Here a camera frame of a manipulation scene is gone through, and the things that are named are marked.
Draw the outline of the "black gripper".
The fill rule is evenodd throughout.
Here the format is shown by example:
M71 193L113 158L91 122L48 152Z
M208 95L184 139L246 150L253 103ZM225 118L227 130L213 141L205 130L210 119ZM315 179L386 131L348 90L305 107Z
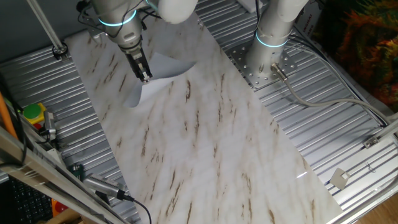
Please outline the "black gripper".
M138 42L132 47L119 47L126 55L127 61L135 74L139 74L139 79L142 83L147 83L152 78L152 73L149 64L146 62L142 43Z

